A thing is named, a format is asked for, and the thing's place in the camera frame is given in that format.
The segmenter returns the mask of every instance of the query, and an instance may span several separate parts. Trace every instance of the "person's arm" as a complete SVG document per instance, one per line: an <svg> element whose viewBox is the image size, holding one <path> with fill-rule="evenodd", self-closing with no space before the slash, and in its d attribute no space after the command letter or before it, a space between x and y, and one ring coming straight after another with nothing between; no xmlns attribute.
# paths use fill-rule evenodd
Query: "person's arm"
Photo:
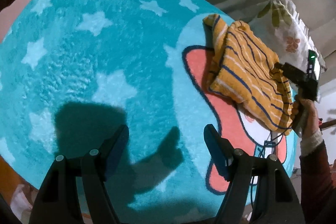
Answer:
<svg viewBox="0 0 336 224"><path fill-rule="evenodd" d="M333 182L326 146L319 129L318 113L314 102L300 99L309 111L301 147L301 207L306 223L312 222L326 206L332 192ZM297 114L295 102L293 115Z"/></svg>

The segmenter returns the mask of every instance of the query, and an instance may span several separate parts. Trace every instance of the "white cuff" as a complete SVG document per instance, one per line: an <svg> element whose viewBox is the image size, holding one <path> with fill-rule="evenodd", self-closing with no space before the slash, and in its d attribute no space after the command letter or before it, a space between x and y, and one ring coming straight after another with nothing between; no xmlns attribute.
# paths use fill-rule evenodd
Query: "white cuff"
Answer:
<svg viewBox="0 0 336 224"><path fill-rule="evenodd" d="M304 138L300 142L301 156L305 157L313 153L314 150L323 142L321 130L318 129L309 138Z"/></svg>

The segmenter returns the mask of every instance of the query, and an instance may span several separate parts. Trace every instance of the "striped towel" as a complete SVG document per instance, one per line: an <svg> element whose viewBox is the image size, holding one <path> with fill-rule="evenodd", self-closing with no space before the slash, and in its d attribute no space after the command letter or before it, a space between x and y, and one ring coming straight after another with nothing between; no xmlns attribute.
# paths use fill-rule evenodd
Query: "striped towel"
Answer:
<svg viewBox="0 0 336 224"><path fill-rule="evenodd" d="M288 135L293 102L288 79L274 68L278 55L245 22L228 26L217 14L203 21L212 27L215 49L207 79L209 91L242 103L270 130Z"/></svg>

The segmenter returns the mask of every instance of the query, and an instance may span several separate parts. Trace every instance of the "forearm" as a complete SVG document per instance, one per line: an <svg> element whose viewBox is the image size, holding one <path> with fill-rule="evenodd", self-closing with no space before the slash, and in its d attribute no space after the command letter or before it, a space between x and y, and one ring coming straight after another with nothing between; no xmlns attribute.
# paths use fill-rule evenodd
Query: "forearm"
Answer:
<svg viewBox="0 0 336 224"><path fill-rule="evenodd" d="M307 223L313 221L330 198L333 185L326 146L320 130L301 141L301 206Z"/></svg>

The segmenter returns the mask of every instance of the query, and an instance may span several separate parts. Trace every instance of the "white floral pillow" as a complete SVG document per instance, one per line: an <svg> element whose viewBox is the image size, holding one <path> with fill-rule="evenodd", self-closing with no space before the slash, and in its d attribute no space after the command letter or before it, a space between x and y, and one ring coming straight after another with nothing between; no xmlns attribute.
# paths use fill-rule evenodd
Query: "white floral pillow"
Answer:
<svg viewBox="0 0 336 224"><path fill-rule="evenodd" d="M281 63L288 62L306 72L308 50L313 50L318 54L315 73L319 74L320 68L321 72L326 71L325 61L315 48L292 0L269 0L249 25L255 36L278 54Z"/></svg>

